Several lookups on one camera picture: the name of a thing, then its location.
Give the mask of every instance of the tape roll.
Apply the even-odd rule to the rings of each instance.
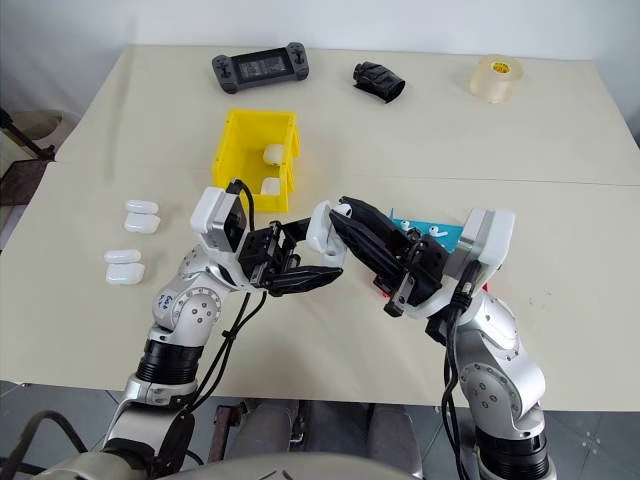
[[[515,58],[485,55],[471,75],[469,90],[490,103],[506,102],[516,91],[523,73],[522,65]]]

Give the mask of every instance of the yellow plastic bin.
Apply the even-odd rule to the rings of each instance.
[[[284,146],[281,165],[267,165],[262,155],[267,145]],[[258,212],[289,211],[293,192],[293,159],[300,153],[295,112],[231,109],[227,115],[218,153],[211,165],[213,185],[226,188],[239,178],[247,184]],[[262,181],[280,179],[279,195],[262,195]],[[241,195],[246,207],[244,195]]]

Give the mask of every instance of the black object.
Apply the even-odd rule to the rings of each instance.
[[[130,410],[144,411],[147,406],[129,406]],[[158,454],[146,443],[126,438],[112,438],[102,452],[125,460],[132,470],[146,470],[150,478],[164,477],[180,471],[193,435],[195,419],[182,410],[171,422]]]
[[[13,124],[11,115],[9,115],[9,113],[4,108],[0,108],[0,129],[7,130],[14,137],[24,143],[24,145],[29,148],[29,150],[31,150],[40,160],[54,159],[54,146],[49,145],[47,148],[42,149],[35,143],[33,143],[33,141],[29,137],[22,133],[20,129],[18,129],[18,127]]]
[[[211,61],[220,86],[227,93],[286,80],[304,80],[309,75],[307,54],[301,43],[286,47]]]
[[[192,382],[204,347],[181,347],[147,340],[136,377],[150,383],[181,385]]]
[[[9,454],[9,458],[7,458],[6,462],[2,465],[2,471],[0,472],[0,480],[11,480],[16,472],[20,470],[23,465],[22,460],[27,454],[27,450],[31,446],[33,442],[33,437],[38,431],[38,427],[40,427],[40,423],[44,419],[49,419],[58,424],[58,426],[64,431],[67,435],[73,446],[76,447],[79,453],[84,453],[87,451],[87,447],[85,447],[84,443],[73,429],[69,420],[67,420],[64,415],[55,412],[53,410],[43,410],[42,412],[36,413],[33,417],[29,419],[27,426],[24,427],[22,433],[20,434],[20,441],[18,445],[11,451]]]
[[[353,71],[354,87],[383,99],[386,103],[394,100],[404,88],[405,81],[387,67],[377,63],[364,62]]]
[[[0,205],[27,205],[52,161],[32,159],[13,162],[0,178]]]
[[[351,217],[331,211],[329,218],[345,245],[376,274],[374,284],[393,297],[405,276],[413,287],[406,303],[419,305],[442,285],[442,272],[449,254],[429,235],[412,229],[405,234],[375,207],[350,197],[340,203],[351,206]],[[385,311],[392,316],[390,308]]]
[[[308,226],[308,218],[284,225],[274,221],[247,234],[238,262],[252,285],[279,297],[322,287],[342,274],[341,268],[300,266],[300,256],[293,252]]]
[[[476,428],[476,437],[482,463],[500,478],[537,480],[549,471],[544,432],[524,440],[505,440]]]

